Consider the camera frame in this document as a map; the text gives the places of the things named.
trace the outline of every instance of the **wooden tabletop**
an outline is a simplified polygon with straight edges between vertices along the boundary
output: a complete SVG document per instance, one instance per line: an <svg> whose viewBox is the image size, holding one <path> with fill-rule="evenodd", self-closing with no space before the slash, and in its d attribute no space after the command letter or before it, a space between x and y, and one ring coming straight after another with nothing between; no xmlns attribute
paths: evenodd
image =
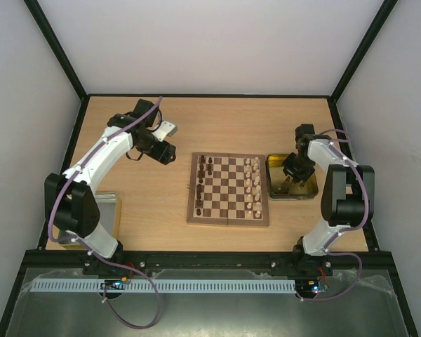
<svg viewBox="0 0 421 337"><path fill-rule="evenodd" d="M99 139L116 113L132 111L137 97L92 97L72 163ZM156 98L145 98L153 102ZM325 99L317 98L164 98L165 120L178 125L167 139L177 159L164 166L149 157L120 158L98 188L122 200L119 240L134 251L291 251L321 217L325 174L317 168L320 193L310 201L269 201L268 228L237 228L186 223L193 152L289 153L295 150L297 126L316 131L333 128ZM131 150L132 157L138 152ZM49 242L47 249L62 249ZM361 230L348 232L334 251L367 251Z"/></svg>

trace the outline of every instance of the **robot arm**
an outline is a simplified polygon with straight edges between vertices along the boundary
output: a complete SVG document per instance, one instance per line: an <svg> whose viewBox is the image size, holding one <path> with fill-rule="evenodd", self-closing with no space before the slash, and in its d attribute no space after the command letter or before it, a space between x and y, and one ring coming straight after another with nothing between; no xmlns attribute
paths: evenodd
<svg viewBox="0 0 421 337"><path fill-rule="evenodd" d="M347 158L328 136L315 134L312 124L302 124L295 130L298 154L290 154L283 162L283 172L294 183L305 183L318 164L326 173L321 198L322 219L316 227L298 241L300 251L308 256L324 256L330 246L354 229L365 215L365 203L359 182L347 163ZM368 220L373 217L374 170L371 166L350 164L359 172L368 195Z"/></svg>
<svg viewBox="0 0 421 337"><path fill-rule="evenodd" d="M73 237L80 237L104 258L111 258L119 243L100 224L94 194L101 180L133 147L141 152L140 157L146 154L164 165L176 158L175 146L164 140L175 134L176 125L161 121L154 131L148 129L153 126L156 116L161 115L159 108L153 109L139 124L116 134L153 107L150 101L139 100L133 112L113 116L101 138L78 163L62 175L50 174L45 181L46 218L49 219L62 187L73 177L56 210L55 225Z"/></svg>

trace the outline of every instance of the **chessboard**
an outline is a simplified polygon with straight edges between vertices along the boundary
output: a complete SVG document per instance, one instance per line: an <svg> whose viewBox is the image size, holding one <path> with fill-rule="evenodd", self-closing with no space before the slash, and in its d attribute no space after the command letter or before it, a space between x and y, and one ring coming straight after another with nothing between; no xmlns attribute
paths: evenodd
<svg viewBox="0 0 421 337"><path fill-rule="evenodd" d="M265 156L194 152L187 223L268 227Z"/></svg>

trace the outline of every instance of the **gray wall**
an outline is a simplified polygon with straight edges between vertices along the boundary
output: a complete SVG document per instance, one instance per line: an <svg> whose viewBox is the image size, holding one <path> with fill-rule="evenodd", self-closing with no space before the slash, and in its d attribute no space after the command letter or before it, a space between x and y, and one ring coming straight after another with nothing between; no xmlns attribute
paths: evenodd
<svg viewBox="0 0 421 337"><path fill-rule="evenodd" d="M88 93L330 94L382 0L40 0Z"/></svg>
<svg viewBox="0 0 421 337"><path fill-rule="evenodd" d="M356 159L375 169L379 244L421 334L421 0L398 2L339 108Z"/></svg>
<svg viewBox="0 0 421 337"><path fill-rule="evenodd" d="M21 0L0 0L0 319L44 223L79 99Z"/></svg>

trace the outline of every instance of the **wooden chessboard frame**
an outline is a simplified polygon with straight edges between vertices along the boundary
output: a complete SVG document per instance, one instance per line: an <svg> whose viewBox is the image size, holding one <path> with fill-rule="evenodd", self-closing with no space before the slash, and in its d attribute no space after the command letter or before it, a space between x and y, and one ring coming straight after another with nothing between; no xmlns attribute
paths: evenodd
<svg viewBox="0 0 421 337"><path fill-rule="evenodd" d="M239 218L211 218L204 216L195 216L195 201L196 201L196 184L198 182L198 165L199 157L204 155L206 158L209 157L227 157L228 159L234 158L250 158L254 159L255 157L259 158L259 174L260 174L260 201L262 202L262 217L257 219L254 217L251 219L239 219ZM204 179L208 178L207 170L205 164L206 176ZM190 183L189 183L189 201L187 205L187 223L192 224L202 224L202 225L221 225L221 226L238 226L238 227L268 227L269 226L269 209L268 209L268 185L267 185L267 165L265 161L265 156L261 154L231 154L231 153L213 153L213 152L193 152L192 153L192 167L190 174Z"/></svg>

